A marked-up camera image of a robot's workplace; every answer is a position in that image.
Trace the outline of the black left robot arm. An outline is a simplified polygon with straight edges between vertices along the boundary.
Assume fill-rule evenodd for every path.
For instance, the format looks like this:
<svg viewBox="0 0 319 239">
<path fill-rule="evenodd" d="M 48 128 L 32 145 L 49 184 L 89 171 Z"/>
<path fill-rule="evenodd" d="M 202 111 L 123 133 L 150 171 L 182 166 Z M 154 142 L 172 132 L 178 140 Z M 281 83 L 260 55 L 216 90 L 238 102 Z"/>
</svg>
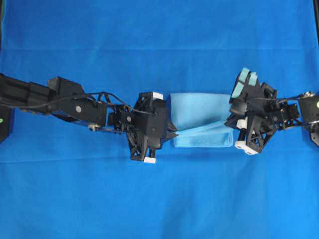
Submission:
<svg viewBox="0 0 319 239">
<path fill-rule="evenodd" d="M 176 138 L 167 101 L 158 92 L 139 93 L 134 106 L 116 95 L 101 91 L 84 92 L 81 84 L 55 77 L 44 86 L 0 75 L 0 140 L 13 131 L 15 109 L 53 115 L 90 131 L 125 134 L 130 159 L 155 163 L 156 150 Z"/>
</svg>

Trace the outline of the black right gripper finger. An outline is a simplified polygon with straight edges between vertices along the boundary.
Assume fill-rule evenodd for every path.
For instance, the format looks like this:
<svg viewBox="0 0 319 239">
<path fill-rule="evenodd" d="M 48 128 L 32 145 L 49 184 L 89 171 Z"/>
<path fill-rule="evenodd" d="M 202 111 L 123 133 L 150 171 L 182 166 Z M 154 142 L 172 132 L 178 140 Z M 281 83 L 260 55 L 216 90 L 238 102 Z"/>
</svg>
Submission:
<svg viewBox="0 0 319 239">
<path fill-rule="evenodd" d="M 229 117 L 224 125 L 232 129 L 247 129 L 247 117 Z"/>
<path fill-rule="evenodd" d="M 230 115 L 227 117 L 228 120 L 235 120 L 237 117 L 237 114 L 234 112 L 230 112 Z"/>
</svg>

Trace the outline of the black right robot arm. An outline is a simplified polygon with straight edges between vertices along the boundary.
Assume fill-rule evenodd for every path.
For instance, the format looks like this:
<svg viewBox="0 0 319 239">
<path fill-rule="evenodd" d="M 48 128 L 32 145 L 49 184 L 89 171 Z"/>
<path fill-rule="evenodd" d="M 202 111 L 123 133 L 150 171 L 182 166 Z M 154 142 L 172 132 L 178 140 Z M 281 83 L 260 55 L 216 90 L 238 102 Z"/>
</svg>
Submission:
<svg viewBox="0 0 319 239">
<path fill-rule="evenodd" d="M 240 131 L 234 146 L 248 155 L 260 154 L 276 132 L 303 125 L 297 104 L 277 98 L 277 90 L 266 83 L 236 82 L 229 102 L 225 125 Z"/>
</svg>

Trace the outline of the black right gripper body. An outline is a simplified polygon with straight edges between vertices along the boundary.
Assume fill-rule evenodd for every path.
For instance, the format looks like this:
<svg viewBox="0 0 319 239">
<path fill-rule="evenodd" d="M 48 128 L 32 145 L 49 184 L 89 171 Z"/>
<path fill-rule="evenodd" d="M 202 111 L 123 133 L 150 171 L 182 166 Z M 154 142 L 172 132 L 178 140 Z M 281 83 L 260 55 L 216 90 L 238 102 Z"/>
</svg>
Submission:
<svg viewBox="0 0 319 239">
<path fill-rule="evenodd" d="M 248 111 L 234 115 L 235 128 L 240 130 L 235 147 L 248 155 L 260 154 L 278 130 L 278 118 Z"/>
</svg>

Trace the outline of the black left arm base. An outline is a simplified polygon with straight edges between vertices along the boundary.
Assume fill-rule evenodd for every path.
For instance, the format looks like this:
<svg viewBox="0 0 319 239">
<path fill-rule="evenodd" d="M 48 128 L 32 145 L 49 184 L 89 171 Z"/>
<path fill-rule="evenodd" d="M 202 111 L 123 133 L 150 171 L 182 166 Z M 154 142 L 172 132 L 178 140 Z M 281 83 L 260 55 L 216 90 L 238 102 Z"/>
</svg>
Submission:
<svg viewBox="0 0 319 239">
<path fill-rule="evenodd" d="M 3 143 L 13 132 L 15 109 L 0 107 L 0 143 Z"/>
</svg>

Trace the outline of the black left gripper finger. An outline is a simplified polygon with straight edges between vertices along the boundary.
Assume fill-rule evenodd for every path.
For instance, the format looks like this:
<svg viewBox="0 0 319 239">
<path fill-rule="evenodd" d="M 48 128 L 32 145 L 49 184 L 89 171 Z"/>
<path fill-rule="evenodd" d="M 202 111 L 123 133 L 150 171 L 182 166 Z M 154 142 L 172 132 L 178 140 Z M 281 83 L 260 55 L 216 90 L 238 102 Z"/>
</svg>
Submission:
<svg viewBox="0 0 319 239">
<path fill-rule="evenodd" d="M 166 128 L 167 128 L 167 131 L 169 132 L 177 132 L 178 129 L 175 127 L 175 125 L 171 122 L 171 120 L 167 120 L 167 124 L 166 124 Z"/>
<path fill-rule="evenodd" d="M 161 147 L 163 147 L 163 145 L 172 140 L 172 139 L 175 139 L 176 137 L 178 137 L 178 134 L 176 134 L 175 132 L 167 132 L 167 134 L 160 139 L 160 143 L 161 143 Z"/>
</svg>

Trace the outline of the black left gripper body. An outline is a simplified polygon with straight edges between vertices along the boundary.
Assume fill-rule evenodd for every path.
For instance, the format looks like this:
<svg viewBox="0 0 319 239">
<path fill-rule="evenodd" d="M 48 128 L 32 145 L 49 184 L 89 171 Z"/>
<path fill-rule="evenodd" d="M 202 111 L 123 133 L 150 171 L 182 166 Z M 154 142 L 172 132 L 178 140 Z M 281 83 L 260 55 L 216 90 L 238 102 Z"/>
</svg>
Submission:
<svg viewBox="0 0 319 239">
<path fill-rule="evenodd" d="M 156 150 L 172 140 L 172 124 L 163 94 L 140 93 L 128 117 L 132 126 L 126 134 L 131 160 L 154 164 Z"/>
</svg>

